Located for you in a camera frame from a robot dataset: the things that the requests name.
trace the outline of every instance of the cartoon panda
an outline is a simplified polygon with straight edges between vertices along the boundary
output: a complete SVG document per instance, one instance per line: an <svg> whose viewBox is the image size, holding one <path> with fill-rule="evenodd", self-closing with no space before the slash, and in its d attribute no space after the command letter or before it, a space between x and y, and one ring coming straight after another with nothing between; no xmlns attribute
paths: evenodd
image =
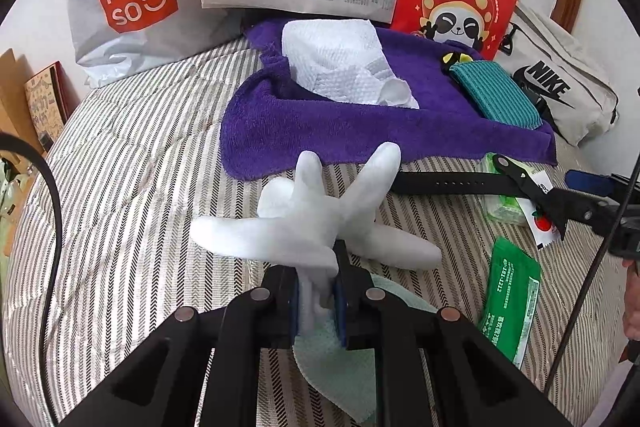
<svg viewBox="0 0 640 427"><path fill-rule="evenodd" d="M482 51L495 14L493 0L422 0L420 34L436 42L462 42Z"/></svg>

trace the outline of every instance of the striped bedsheet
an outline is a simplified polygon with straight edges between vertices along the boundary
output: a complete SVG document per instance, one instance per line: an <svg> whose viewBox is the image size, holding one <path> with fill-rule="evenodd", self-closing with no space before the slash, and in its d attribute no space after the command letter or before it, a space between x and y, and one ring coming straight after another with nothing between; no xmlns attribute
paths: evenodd
<svg viewBox="0 0 640 427"><path fill-rule="evenodd" d="M50 152L66 233L47 334L47 374L59 417L177 307L210 310L259 284L261 263L221 259L188 237L194 216L255 216L268 178L229 177L218 136L228 100L259 67L257 52L239 39L93 90ZM561 139L558 159L557 168L544 166L556 185L563 185L567 169L588 169ZM472 171L475 165L431 157L402 168ZM328 192L343 193L357 170L325 167ZM292 178L293 172L284 175ZM473 321L482 312L498 236L540 261L540 300L522 370L541 389L599 238L572 223L564 243L537 252L525 229L486 220L477 196L389 194L377 219L439 245L442 267L413 272L353 262L437 307L456 306ZM35 426L47 425L36 340L53 236L52 207L40 178L20 220L2 306L12 392ZM606 257L553 386L552 401L575 425L590 414L622 352L623 284L619 261ZM354 425L306 383L290 351L276 350L263 350L260 359L257 423Z"/></svg>

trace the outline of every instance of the purple towel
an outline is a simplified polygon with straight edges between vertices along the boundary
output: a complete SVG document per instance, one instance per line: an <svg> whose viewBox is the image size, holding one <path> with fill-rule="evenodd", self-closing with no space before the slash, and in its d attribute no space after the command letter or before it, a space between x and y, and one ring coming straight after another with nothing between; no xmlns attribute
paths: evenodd
<svg viewBox="0 0 640 427"><path fill-rule="evenodd" d="M455 44L377 29L391 69L409 83L420 109L332 102L292 80L282 55L287 22L269 20L246 32L262 51L264 67L242 83L222 120L222 165L234 178L292 169L304 150L316 152L323 164L364 163L385 141L400 146L403 162L425 156L479 159L495 152L556 165L548 123L528 130L487 120L440 71L440 58L460 50Z"/></svg>

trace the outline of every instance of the human hand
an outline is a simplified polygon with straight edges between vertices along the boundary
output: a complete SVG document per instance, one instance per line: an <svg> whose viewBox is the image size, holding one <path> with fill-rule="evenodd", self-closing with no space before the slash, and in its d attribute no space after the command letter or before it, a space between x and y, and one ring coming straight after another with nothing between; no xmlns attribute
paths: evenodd
<svg viewBox="0 0 640 427"><path fill-rule="evenodd" d="M636 272L636 262L625 259L626 268L625 314L622 327L627 338L640 341L640 276Z"/></svg>

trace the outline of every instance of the screw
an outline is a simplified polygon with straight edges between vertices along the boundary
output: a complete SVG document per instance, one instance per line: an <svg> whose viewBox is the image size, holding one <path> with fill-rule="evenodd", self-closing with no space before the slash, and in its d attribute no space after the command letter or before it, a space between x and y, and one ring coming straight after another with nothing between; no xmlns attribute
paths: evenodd
<svg viewBox="0 0 640 427"><path fill-rule="evenodd" d="M460 312L451 306L441 309L440 315L447 322L456 322L460 320Z"/></svg>
<svg viewBox="0 0 640 427"><path fill-rule="evenodd" d="M178 308L174 313L175 320L178 322L189 322L193 315L195 315L195 311L189 306Z"/></svg>
<svg viewBox="0 0 640 427"><path fill-rule="evenodd" d="M365 295L370 301L382 301L386 297L385 291L380 288L369 288Z"/></svg>
<svg viewBox="0 0 640 427"><path fill-rule="evenodd" d="M263 288L262 286L258 286L257 288L251 290L251 298L254 301L266 301L270 295L271 292L267 288Z"/></svg>

